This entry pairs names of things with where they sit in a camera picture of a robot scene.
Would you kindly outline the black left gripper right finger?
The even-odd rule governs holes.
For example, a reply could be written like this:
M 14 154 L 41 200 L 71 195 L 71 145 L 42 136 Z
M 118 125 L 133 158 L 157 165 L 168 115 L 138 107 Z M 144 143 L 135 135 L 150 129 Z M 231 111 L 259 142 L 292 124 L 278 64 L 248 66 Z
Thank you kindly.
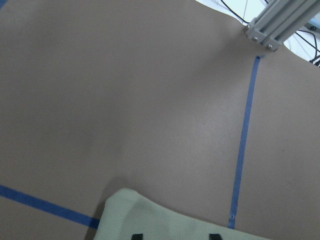
M 219 233 L 210 233 L 209 240 L 222 240 L 222 236 Z

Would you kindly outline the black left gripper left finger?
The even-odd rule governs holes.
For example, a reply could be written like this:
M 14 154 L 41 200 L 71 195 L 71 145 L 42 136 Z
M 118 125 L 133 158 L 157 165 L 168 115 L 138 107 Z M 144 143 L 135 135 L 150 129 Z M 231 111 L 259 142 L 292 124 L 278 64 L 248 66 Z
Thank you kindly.
M 131 240 L 143 240 L 143 234 L 142 233 L 133 234 L 131 236 Z

